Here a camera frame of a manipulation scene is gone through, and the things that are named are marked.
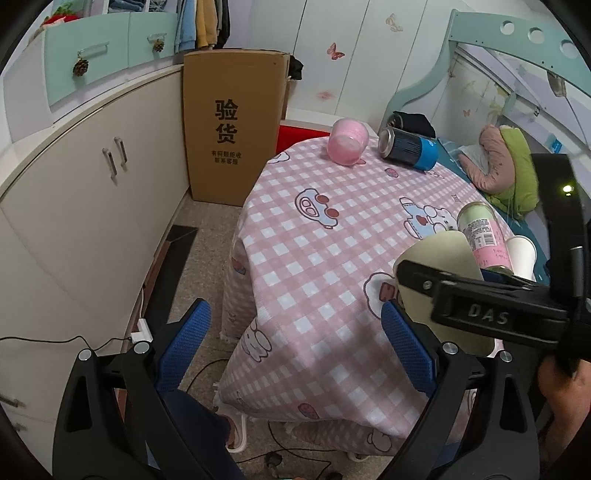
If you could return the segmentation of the person's right hand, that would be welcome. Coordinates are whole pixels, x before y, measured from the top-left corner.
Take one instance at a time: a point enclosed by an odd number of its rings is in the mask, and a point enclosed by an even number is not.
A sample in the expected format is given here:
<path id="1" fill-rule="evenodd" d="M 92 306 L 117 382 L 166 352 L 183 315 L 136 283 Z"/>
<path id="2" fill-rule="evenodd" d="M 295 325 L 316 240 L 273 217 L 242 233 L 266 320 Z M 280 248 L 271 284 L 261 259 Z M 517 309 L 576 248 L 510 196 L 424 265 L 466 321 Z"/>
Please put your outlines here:
<path id="1" fill-rule="evenodd" d="M 590 363 L 581 360 L 571 376 L 562 373 L 553 358 L 543 361 L 538 372 L 541 393 L 554 420 L 546 435 L 546 459 L 556 461 L 575 438 L 590 411 Z"/>

